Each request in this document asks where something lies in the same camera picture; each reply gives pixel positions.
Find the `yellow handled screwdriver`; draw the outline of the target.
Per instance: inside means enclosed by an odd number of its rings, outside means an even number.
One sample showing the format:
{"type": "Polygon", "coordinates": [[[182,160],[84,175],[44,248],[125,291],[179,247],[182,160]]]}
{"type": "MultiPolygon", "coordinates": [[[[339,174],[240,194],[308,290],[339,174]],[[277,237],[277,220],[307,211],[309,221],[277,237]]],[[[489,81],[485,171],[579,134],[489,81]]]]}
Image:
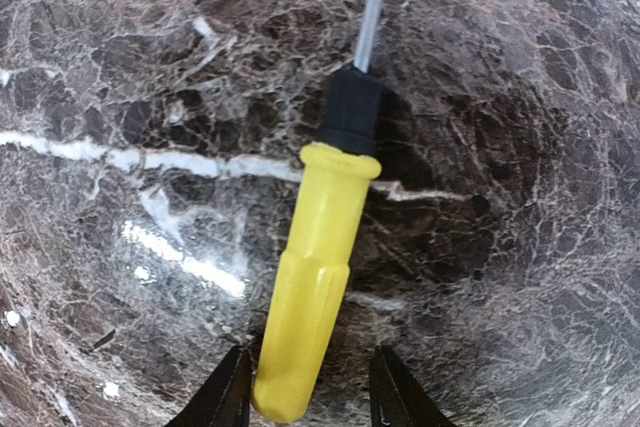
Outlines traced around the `yellow handled screwdriver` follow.
{"type": "Polygon", "coordinates": [[[280,424],[299,420],[310,403],[349,278],[349,261],[372,180],[376,125],[384,86],[369,73],[384,0],[367,0],[353,62],[330,81],[304,165],[276,276],[253,406],[280,424]]]}

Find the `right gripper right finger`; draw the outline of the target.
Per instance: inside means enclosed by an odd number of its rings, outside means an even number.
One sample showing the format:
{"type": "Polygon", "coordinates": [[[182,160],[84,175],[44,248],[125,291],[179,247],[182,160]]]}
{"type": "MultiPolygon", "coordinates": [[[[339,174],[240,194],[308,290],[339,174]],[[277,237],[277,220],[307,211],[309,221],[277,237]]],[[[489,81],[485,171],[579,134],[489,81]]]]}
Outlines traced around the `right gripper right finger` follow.
{"type": "Polygon", "coordinates": [[[455,427],[390,346],[374,351],[369,394],[372,426],[455,427]]]}

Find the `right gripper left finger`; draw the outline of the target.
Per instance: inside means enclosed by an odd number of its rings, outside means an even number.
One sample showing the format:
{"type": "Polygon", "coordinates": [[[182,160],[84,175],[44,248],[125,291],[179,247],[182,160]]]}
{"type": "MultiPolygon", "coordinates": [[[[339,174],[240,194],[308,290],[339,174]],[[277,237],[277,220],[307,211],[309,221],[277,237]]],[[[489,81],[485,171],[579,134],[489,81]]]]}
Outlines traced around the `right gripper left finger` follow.
{"type": "Polygon", "coordinates": [[[249,418],[250,356],[234,346],[166,427],[247,427],[249,418]]]}

